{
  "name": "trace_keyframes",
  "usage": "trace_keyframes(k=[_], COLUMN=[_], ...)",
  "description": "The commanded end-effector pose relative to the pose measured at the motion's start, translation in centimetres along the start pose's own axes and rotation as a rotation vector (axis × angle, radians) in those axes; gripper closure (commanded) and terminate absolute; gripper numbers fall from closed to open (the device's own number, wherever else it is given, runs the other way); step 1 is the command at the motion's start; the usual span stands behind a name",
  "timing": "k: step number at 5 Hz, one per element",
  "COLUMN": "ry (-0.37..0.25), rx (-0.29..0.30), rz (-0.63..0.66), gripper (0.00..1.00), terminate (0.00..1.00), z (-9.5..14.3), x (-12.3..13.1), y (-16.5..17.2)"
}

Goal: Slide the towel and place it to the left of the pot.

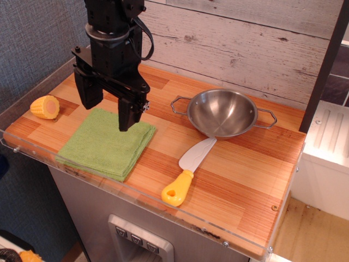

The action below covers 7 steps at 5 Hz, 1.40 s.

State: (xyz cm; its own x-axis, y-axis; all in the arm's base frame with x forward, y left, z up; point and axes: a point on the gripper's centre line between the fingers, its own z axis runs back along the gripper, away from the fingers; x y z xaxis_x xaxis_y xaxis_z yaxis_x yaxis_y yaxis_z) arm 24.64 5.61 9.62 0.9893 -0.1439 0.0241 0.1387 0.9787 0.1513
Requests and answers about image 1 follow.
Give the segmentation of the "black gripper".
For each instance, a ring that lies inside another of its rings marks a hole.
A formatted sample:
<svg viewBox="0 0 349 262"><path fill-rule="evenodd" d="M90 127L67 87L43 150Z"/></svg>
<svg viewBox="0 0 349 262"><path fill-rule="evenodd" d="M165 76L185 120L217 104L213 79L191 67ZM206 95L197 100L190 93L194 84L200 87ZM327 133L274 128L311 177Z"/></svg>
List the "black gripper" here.
<svg viewBox="0 0 349 262"><path fill-rule="evenodd" d="M103 91L118 97L119 130L126 132L139 123L149 109L149 85L138 67L142 60L140 26L126 27L119 33L104 33L86 26L89 48L76 46L74 77L82 105L89 110L103 100Z"/></svg>

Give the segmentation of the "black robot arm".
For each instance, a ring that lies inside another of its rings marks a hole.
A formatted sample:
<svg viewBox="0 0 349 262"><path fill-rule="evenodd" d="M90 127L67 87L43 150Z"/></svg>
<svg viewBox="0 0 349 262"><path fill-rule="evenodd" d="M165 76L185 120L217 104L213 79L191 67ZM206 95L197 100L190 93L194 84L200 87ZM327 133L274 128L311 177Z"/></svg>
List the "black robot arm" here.
<svg viewBox="0 0 349 262"><path fill-rule="evenodd" d="M85 26L90 47L76 46L72 53L75 83L82 105L91 109L104 98L103 92L118 98L119 130L126 132L148 110L150 86L139 73L143 35L153 40L139 15L146 11L144 1L86 1Z"/></svg>

